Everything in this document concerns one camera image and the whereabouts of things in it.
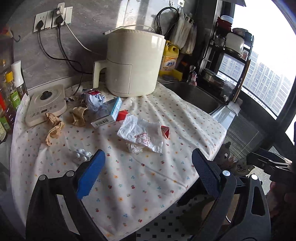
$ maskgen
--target tablecloth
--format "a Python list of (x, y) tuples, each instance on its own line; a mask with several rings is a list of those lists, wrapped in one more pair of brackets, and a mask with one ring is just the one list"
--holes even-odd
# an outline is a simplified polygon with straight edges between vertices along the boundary
[[(102, 83), (99, 90), (106, 101), (115, 97)], [(82, 202), (107, 239), (118, 241), (176, 202), (198, 178), (192, 165), (192, 151), (200, 148), (205, 157), (212, 160), (226, 135), (225, 128), (211, 116), (160, 83), (150, 95), (122, 100), (122, 110), (170, 127), (169, 139), (163, 140), (162, 153), (149, 150), (129, 153), (125, 140), (117, 136), (122, 122), (98, 129), (90, 124), (73, 126), (70, 111), (79, 106), (78, 102), (67, 103), (67, 111), (60, 117), (65, 128), (61, 136), (47, 146), (45, 138), (50, 124), (44, 122), (29, 128), (25, 115), (30, 98), (22, 100), (13, 133), (11, 182), (14, 202), (24, 223), (40, 175), (53, 178), (76, 170), (73, 151), (77, 148), (92, 153), (102, 149), (106, 154), (105, 167)], [(69, 229), (77, 232), (62, 197), (59, 203)]]

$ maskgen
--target black and white floor tile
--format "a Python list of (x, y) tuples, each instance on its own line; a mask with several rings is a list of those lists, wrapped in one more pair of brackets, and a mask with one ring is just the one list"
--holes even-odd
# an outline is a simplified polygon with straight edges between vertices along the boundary
[(207, 199), (208, 195), (198, 195), (185, 206), (174, 203), (166, 211), (136, 232), (136, 241), (189, 241), (191, 235), (186, 234), (185, 228), (179, 221), (180, 216), (190, 208)]

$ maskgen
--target black sink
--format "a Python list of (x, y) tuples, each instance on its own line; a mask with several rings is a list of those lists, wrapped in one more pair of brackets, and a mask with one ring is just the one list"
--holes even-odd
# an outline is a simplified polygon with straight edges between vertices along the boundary
[(163, 84), (166, 88), (175, 92), (183, 100), (200, 108), (211, 115), (223, 106), (223, 103), (214, 96), (206, 93), (198, 87), (194, 87), (185, 82), (171, 82)]

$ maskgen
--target cardboard box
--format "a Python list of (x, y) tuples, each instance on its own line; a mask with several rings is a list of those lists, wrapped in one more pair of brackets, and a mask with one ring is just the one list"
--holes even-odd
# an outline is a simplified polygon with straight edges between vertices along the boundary
[(120, 97), (109, 100), (100, 106), (99, 110), (95, 112), (91, 125), (98, 128), (102, 125), (116, 121), (122, 101)]

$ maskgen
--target yellow cap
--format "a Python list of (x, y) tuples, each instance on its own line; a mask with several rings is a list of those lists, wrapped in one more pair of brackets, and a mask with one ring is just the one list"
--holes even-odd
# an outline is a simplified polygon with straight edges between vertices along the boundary
[(6, 78), (6, 82), (7, 82), (7, 83), (13, 81), (13, 74), (12, 74), (12, 71), (10, 71), (9, 73), (7, 73), (7, 74), (5, 75), (5, 78)]

